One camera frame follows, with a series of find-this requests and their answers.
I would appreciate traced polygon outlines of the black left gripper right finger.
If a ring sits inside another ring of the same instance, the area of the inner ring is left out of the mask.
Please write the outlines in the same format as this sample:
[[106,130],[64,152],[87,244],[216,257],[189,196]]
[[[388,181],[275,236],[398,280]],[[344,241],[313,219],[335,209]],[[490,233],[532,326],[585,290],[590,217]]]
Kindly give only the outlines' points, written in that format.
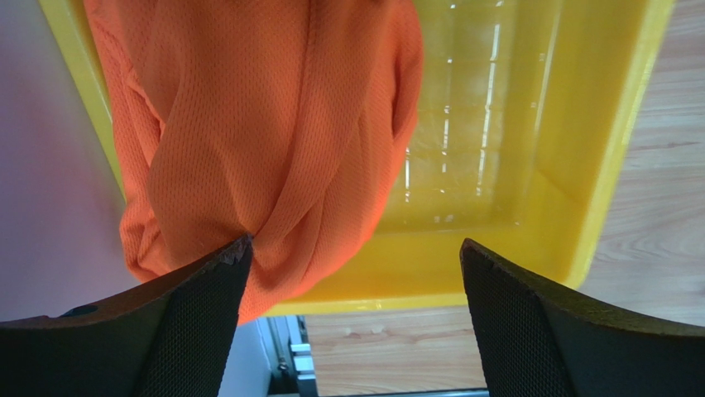
[[703,327],[591,298],[471,239],[460,261],[490,395],[703,395]]

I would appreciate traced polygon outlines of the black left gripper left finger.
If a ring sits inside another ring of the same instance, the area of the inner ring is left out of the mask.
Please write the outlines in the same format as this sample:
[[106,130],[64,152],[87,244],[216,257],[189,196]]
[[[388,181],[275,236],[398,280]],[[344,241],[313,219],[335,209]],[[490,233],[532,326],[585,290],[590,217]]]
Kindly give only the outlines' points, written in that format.
[[244,235],[59,317],[2,323],[2,395],[217,395],[252,258]]

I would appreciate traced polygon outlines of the orange mesh shorts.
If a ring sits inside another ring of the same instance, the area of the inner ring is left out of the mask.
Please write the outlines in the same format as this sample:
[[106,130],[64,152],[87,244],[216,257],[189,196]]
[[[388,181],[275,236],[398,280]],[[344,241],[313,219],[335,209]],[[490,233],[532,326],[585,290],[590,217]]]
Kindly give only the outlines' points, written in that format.
[[142,282],[243,235],[252,321],[372,237],[417,121],[410,1],[87,1]]

